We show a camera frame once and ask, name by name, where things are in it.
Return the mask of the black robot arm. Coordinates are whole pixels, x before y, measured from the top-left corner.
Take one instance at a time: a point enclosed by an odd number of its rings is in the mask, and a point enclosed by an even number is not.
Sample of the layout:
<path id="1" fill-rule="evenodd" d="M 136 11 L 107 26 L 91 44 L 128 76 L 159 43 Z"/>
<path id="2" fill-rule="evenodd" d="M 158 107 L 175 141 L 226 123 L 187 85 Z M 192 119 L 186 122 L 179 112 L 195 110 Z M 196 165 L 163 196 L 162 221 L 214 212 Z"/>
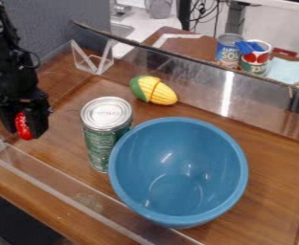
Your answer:
<path id="1" fill-rule="evenodd" d="M 51 105 L 39 88 L 39 56 L 19 46 L 15 25 L 0 0 L 0 122 L 24 140 L 48 130 Z"/>

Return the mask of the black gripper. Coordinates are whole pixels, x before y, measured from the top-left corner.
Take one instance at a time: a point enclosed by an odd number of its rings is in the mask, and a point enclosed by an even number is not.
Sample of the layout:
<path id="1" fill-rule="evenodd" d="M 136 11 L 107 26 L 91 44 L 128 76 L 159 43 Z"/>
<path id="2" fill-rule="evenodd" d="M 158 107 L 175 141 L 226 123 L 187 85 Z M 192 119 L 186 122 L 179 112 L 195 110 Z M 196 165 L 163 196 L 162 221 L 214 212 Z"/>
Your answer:
<path id="1" fill-rule="evenodd" d="M 40 61 L 33 61 L 28 51 L 0 49 L 0 121 L 16 133 L 15 110 L 24 110 L 35 139 L 48 130 L 51 113 L 48 95 L 39 88 L 39 66 Z"/>

